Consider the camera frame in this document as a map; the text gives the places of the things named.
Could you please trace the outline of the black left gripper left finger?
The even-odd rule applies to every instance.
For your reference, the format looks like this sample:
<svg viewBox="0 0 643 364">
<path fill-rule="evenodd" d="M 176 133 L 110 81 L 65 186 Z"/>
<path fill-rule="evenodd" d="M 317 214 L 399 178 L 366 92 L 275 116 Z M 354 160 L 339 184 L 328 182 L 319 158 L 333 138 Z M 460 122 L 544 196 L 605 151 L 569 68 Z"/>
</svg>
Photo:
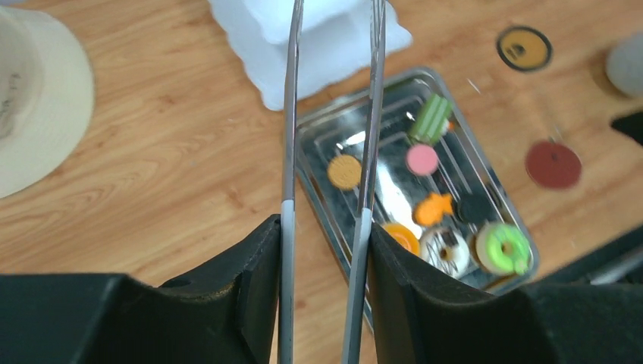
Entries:
<svg viewBox="0 0 643 364">
<path fill-rule="evenodd" d="M 1 277 L 3 363 L 267 363 L 281 224 L 158 287 L 121 273 Z"/>
</svg>

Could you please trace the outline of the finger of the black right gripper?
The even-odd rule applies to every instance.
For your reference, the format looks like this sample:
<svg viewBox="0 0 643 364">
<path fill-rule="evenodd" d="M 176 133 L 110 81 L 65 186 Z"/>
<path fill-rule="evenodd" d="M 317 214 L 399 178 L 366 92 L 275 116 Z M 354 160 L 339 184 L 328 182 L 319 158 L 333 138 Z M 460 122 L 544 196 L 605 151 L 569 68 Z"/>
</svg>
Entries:
<svg viewBox="0 0 643 364">
<path fill-rule="evenodd" d="M 643 112 L 635 111 L 629 115 L 620 115 L 610 126 L 613 130 L 633 139 L 640 146 L 643 144 Z"/>
</svg>

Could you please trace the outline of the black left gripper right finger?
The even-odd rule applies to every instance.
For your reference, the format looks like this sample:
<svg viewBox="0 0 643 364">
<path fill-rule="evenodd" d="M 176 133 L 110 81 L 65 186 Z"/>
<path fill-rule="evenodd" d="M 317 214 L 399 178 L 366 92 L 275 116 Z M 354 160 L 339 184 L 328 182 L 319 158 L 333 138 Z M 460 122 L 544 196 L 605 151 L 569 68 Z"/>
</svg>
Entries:
<svg viewBox="0 0 643 364">
<path fill-rule="evenodd" d="M 639 284 L 470 287 L 374 226 L 369 290 L 380 363 L 640 363 Z"/>
</svg>

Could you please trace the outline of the metal tongs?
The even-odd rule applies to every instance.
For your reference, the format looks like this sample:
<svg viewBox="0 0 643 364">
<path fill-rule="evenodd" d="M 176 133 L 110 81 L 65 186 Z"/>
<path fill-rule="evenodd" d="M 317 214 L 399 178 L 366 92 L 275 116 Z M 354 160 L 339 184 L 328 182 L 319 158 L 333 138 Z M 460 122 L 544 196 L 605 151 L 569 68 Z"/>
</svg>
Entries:
<svg viewBox="0 0 643 364">
<path fill-rule="evenodd" d="M 281 280 L 279 284 L 278 312 L 279 363 L 292 363 L 294 348 L 296 103 L 303 6 L 302 1 L 296 1 L 293 6 L 284 84 L 285 125 L 281 202 Z M 384 100 L 386 3 L 384 1 L 373 1 L 371 8 L 370 109 L 365 129 L 358 212 L 356 214 L 350 263 L 347 317 L 344 326 L 341 357 L 343 363 L 358 363 L 360 357 L 367 256 L 372 230 L 378 141 Z"/>
</svg>

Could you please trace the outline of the orange glazed donut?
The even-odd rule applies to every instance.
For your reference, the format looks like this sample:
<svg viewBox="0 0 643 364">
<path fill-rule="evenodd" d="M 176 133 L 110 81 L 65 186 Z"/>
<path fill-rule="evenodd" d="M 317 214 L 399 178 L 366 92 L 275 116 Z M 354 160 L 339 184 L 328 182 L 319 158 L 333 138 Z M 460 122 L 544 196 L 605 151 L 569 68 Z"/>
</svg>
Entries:
<svg viewBox="0 0 643 364">
<path fill-rule="evenodd" d="M 388 222 L 386 224 L 383 224 L 382 227 L 404 249 L 414 254 L 415 256 L 420 256 L 421 248 L 419 239 L 409 228 L 407 228 L 403 224 L 399 224 L 396 222 Z"/>
</svg>

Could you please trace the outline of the tan round biscuit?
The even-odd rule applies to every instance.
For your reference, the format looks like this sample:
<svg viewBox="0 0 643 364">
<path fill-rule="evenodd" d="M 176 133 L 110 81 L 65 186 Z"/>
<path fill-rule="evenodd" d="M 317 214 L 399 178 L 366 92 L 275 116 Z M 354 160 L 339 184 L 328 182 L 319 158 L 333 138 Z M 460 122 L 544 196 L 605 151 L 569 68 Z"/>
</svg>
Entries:
<svg viewBox="0 0 643 364">
<path fill-rule="evenodd" d="M 330 160 L 327 176 L 339 190 L 348 191 L 358 187 L 361 179 L 360 161 L 351 155 L 337 155 Z"/>
</svg>

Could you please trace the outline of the green striped cake slice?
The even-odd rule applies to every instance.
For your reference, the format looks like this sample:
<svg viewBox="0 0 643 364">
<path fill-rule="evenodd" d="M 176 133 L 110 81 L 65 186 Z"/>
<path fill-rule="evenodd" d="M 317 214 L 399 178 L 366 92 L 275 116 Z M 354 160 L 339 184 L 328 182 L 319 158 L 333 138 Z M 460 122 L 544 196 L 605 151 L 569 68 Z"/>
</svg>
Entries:
<svg viewBox="0 0 643 364">
<path fill-rule="evenodd" d="M 409 137 L 419 143 L 436 144 L 449 129 L 453 103 L 443 96 L 432 94 L 415 116 Z"/>
</svg>

